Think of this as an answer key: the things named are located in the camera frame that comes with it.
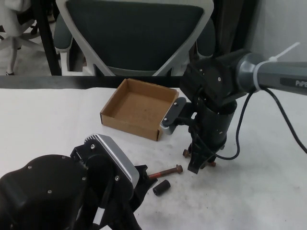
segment cardboard box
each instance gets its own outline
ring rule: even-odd
[[[158,141],[160,122],[178,95],[167,87],[125,79],[100,112],[101,123]]]

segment zip tie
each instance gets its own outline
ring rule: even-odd
[[[259,71],[260,67],[262,65],[266,64],[266,63],[269,63],[269,62],[278,62],[278,58],[284,56],[286,53],[288,53],[290,50],[294,49],[295,47],[297,47],[300,44],[301,44],[300,42],[296,42],[292,46],[290,46],[289,48],[285,49],[280,54],[273,56],[273,57],[270,57],[267,61],[263,61],[263,62],[259,63],[258,65],[256,65],[254,72],[253,72],[253,80],[254,80],[254,85],[255,85],[257,91],[261,90],[259,83],[258,83],[258,71]]]

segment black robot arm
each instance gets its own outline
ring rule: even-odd
[[[188,66],[180,89],[191,102],[178,98],[161,122],[164,132],[170,135],[178,125],[189,126],[192,143],[187,150],[191,156],[188,170],[198,173],[215,160],[226,143],[236,99],[254,92],[256,86],[307,95],[307,62],[264,61],[261,55],[239,50]]]
[[[157,182],[146,169],[91,135],[71,157],[39,157],[0,179],[0,229],[141,230],[133,212]]]

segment white tablecloth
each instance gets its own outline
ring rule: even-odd
[[[113,89],[0,90],[0,176],[46,154],[69,156],[92,133],[111,136],[135,164],[155,173],[181,164],[161,197],[152,190],[135,212],[144,230],[305,230],[307,155],[295,143],[275,102],[265,92],[250,100],[240,134],[241,155],[217,160],[195,175],[182,156],[186,126],[154,142],[104,127],[99,112]],[[306,97],[278,92],[297,134],[307,144]],[[235,130],[244,99],[220,154],[236,151]]]

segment screw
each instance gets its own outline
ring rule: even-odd
[[[215,167],[216,166],[216,163],[215,162],[208,162],[208,165],[210,165],[211,167]]]
[[[162,177],[162,176],[166,176],[166,175],[169,175],[169,174],[172,174],[172,173],[179,173],[179,174],[181,174],[182,172],[183,172],[182,166],[181,165],[176,165],[176,168],[168,169],[168,170],[165,170],[165,171],[162,171],[162,172],[158,172],[158,173],[149,175],[148,177],[149,177],[149,179],[156,179],[156,178],[159,178],[159,177]]]
[[[188,158],[188,157],[191,157],[191,153],[188,151],[188,150],[184,150],[182,155],[185,157],[185,158]]]

